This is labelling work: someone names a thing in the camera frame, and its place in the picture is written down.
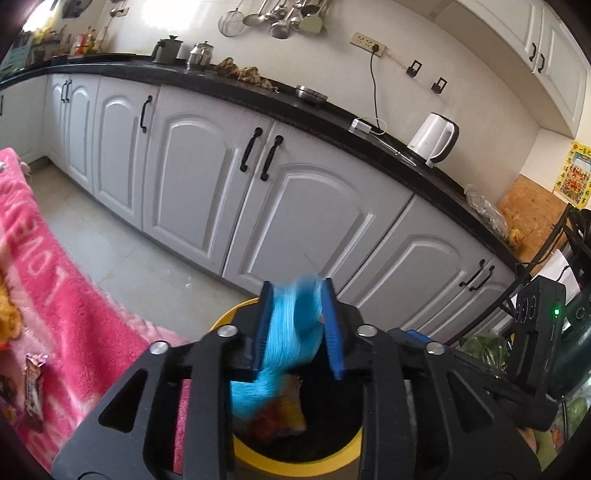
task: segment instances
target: tile floor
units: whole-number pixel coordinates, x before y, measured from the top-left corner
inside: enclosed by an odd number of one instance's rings
[[[30,181],[41,214],[70,258],[130,312],[191,340],[242,293],[153,244],[53,165]]]

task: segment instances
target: black countertop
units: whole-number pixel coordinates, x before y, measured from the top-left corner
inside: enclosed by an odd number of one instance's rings
[[[204,93],[273,117],[345,150],[416,192],[470,232],[509,268],[514,269],[519,261],[508,245],[468,205],[461,194],[461,188],[443,172],[425,167],[421,157],[393,137],[384,135],[384,141],[402,155],[395,155],[392,148],[373,136],[364,139],[350,133],[349,127],[355,115],[330,103],[322,107],[304,103],[293,95],[293,87],[279,85],[280,92],[276,93],[219,77],[214,72],[188,72],[182,65],[160,65],[146,60],[133,60],[55,66],[46,63],[11,75],[0,82],[0,90],[50,73],[93,74],[151,85],[170,85]],[[416,165],[405,161],[404,157]]]

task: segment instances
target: yellow poster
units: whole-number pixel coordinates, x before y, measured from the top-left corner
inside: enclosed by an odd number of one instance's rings
[[[553,191],[575,207],[585,208],[591,196],[591,147],[573,143]]]

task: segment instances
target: screw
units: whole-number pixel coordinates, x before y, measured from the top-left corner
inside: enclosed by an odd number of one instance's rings
[[[234,325],[222,325],[220,328],[217,329],[217,334],[220,337],[233,337],[238,333],[238,328],[234,327]]]
[[[375,337],[378,334],[378,329],[373,325],[361,325],[357,327],[357,335],[360,337]]]
[[[152,345],[150,345],[149,350],[152,355],[162,355],[163,353],[166,353],[169,347],[169,344],[159,340],[158,342],[154,342]]]
[[[441,355],[445,353],[445,347],[439,342],[431,342],[427,344],[427,353],[431,355]]]

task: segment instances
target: white kitchen cabinet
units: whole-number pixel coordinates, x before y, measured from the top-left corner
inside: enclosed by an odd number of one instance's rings
[[[359,159],[276,122],[248,190],[223,276],[257,293],[264,280],[284,284],[319,274],[332,277],[338,291],[411,195]]]
[[[163,86],[145,169],[144,231],[221,274],[271,122],[231,103]],[[252,151],[241,169],[248,145]]]
[[[142,228],[142,187],[151,119],[159,88],[103,78],[93,134],[95,197]]]
[[[583,113],[589,65],[562,31],[557,18],[544,9],[540,53],[534,73],[575,134]]]
[[[497,257],[493,257],[470,287],[464,288],[421,332],[440,342],[449,340],[498,299],[514,280],[514,272]],[[503,310],[497,309],[475,331],[490,329],[506,315]]]
[[[99,82],[99,76],[72,75],[64,91],[66,171],[91,193],[92,132]]]
[[[461,0],[533,69],[540,48],[541,0]]]
[[[339,299],[383,330],[423,331],[478,281],[491,258],[463,228],[415,196]]]
[[[23,162],[42,156],[41,132],[47,77],[0,90],[0,150],[11,147]]]
[[[43,117],[43,152],[63,171],[67,169],[64,92],[69,81],[69,75],[54,73],[48,76]]]
[[[100,77],[49,77],[45,95],[43,143],[50,160],[92,192],[92,132]]]
[[[395,1],[471,50],[515,93],[541,128],[576,138],[589,62],[542,0]]]

